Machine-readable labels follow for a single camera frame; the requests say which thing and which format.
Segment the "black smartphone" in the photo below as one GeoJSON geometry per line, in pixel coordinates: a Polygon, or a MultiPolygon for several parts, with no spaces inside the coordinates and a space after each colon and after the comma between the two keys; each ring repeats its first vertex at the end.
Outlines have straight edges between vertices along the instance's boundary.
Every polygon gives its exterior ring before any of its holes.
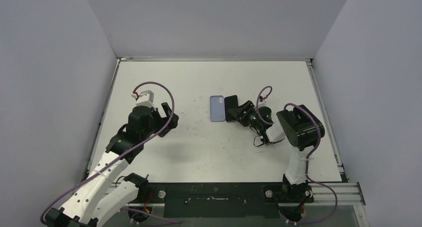
{"type": "Polygon", "coordinates": [[[224,98],[225,121],[234,122],[236,118],[229,112],[230,109],[238,107],[238,96],[232,95],[224,98]]]}

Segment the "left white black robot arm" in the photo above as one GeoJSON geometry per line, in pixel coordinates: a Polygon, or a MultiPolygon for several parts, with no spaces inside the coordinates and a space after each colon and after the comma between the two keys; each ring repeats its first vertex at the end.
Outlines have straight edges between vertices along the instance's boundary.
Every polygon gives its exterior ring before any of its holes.
{"type": "Polygon", "coordinates": [[[106,194],[112,182],[156,136],[175,129],[178,116],[167,103],[161,104],[166,116],[160,116],[151,101],[136,105],[117,134],[111,138],[96,167],[86,180],[62,194],[71,197],[59,208],[52,205],[40,217],[48,227],[101,227],[128,202],[143,202],[148,197],[146,178],[131,173],[123,183],[106,194]]]}

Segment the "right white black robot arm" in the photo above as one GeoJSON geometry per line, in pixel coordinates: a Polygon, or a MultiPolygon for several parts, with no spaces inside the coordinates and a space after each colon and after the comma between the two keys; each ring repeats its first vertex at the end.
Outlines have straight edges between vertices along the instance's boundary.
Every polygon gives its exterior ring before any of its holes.
{"type": "Polygon", "coordinates": [[[229,117],[250,128],[260,140],[260,145],[270,146],[288,141],[291,156],[288,168],[283,175],[282,197],[289,202],[300,195],[310,196],[309,158],[325,135],[325,129],[304,105],[284,109],[272,118],[272,110],[262,103],[255,106],[247,101],[241,106],[228,108],[229,117]]]}

